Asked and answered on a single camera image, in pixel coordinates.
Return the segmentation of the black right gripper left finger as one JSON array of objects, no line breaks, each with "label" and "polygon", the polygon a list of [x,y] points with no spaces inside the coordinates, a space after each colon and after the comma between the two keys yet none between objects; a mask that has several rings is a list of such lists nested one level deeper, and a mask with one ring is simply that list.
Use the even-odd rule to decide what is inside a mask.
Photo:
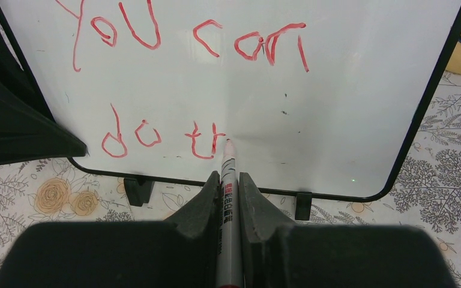
[{"label": "black right gripper left finger", "polygon": [[0,287],[214,287],[218,172],[161,221],[46,222],[27,228]]}]

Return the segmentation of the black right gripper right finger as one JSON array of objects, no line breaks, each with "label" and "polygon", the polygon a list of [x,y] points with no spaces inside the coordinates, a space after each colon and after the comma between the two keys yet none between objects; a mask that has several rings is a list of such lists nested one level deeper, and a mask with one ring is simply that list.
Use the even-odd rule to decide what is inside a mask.
[{"label": "black right gripper right finger", "polygon": [[290,219],[239,179],[247,287],[455,287],[432,238],[412,226],[316,225]]}]

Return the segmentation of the red white marker pen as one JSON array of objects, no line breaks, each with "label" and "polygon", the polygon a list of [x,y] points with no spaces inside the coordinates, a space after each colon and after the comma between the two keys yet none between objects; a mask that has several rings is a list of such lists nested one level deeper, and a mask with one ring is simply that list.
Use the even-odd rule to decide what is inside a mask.
[{"label": "red white marker pen", "polygon": [[223,151],[220,195],[215,286],[244,287],[236,156],[234,144],[229,139]]}]

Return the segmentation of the white whiteboard black frame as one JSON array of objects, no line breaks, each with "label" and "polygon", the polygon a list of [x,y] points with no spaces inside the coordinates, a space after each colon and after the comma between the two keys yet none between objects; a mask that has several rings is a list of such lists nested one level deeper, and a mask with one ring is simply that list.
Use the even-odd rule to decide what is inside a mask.
[{"label": "white whiteboard black frame", "polygon": [[89,173],[198,185],[231,140],[271,194],[378,200],[461,33],[461,1],[0,1]]}]

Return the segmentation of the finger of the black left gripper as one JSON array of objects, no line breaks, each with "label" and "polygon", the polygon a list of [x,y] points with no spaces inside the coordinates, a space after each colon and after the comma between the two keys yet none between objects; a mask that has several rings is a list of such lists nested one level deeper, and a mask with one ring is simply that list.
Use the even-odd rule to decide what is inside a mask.
[{"label": "finger of the black left gripper", "polygon": [[86,145],[56,124],[0,32],[0,165],[78,157]]}]

